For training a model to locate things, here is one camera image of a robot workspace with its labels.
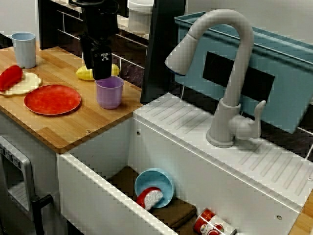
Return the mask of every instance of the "orange plate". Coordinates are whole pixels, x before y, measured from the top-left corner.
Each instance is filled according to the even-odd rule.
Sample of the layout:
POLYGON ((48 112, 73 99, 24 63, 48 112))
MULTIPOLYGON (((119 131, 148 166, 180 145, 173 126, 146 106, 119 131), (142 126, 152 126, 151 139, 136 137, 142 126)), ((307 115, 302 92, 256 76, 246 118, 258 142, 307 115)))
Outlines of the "orange plate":
POLYGON ((24 104, 37 114, 57 115, 74 110, 81 100, 78 92, 70 87, 47 85, 27 94, 24 104))

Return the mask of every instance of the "faucet handle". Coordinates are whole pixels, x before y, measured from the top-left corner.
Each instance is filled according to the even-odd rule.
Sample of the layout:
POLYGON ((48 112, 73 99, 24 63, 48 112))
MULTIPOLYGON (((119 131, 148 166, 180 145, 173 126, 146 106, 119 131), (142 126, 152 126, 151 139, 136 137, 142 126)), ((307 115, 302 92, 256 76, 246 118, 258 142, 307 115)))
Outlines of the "faucet handle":
POLYGON ((256 121, 256 122, 261 121, 261 115, 262 115, 262 112, 263 112, 265 105, 266 105, 266 101, 263 100, 260 103, 258 103, 258 105, 255 107, 255 109, 254 109, 254 121, 256 121))
POLYGON ((259 138, 261 136, 261 115, 266 105, 266 101, 261 101, 254 109, 254 122, 250 122, 251 126, 251 138, 259 138))
POLYGON ((228 123, 230 131, 241 140, 259 138, 261 136, 261 115, 266 105, 266 101, 260 102, 254 109, 254 121, 241 115, 234 116, 228 123))

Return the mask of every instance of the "white sink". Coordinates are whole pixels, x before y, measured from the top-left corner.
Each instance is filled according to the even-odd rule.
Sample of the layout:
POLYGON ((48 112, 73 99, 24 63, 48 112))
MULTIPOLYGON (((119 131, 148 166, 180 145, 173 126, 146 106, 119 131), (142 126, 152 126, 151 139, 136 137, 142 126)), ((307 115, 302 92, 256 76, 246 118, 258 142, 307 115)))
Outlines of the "white sink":
POLYGON ((205 138, 211 119, 166 94, 58 156, 62 215, 85 235, 176 234, 105 180, 126 165, 157 167, 198 213, 211 208, 246 235, 287 235, 312 190, 312 166, 263 139, 216 148, 205 138))

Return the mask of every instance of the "blue bowl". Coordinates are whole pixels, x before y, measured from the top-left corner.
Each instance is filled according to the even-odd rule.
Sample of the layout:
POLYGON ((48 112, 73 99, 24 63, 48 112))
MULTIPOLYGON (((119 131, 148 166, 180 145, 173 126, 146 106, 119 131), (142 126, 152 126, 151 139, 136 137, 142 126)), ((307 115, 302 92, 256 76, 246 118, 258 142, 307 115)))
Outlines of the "blue bowl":
POLYGON ((174 196, 175 186, 169 173, 163 169, 150 168, 142 172, 135 181, 135 192, 139 196, 143 190, 157 187, 163 193, 163 198, 153 208, 165 207, 174 196))

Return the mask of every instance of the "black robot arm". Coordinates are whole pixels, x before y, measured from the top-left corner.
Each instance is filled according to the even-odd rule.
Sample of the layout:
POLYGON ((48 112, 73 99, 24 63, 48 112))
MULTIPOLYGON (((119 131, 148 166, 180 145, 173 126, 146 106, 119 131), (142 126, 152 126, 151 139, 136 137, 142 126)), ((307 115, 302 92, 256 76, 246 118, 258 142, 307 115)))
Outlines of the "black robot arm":
POLYGON ((112 74, 112 51, 108 38, 118 32, 118 3, 114 0, 69 0, 82 8, 84 34, 80 37, 87 69, 95 80, 112 74))

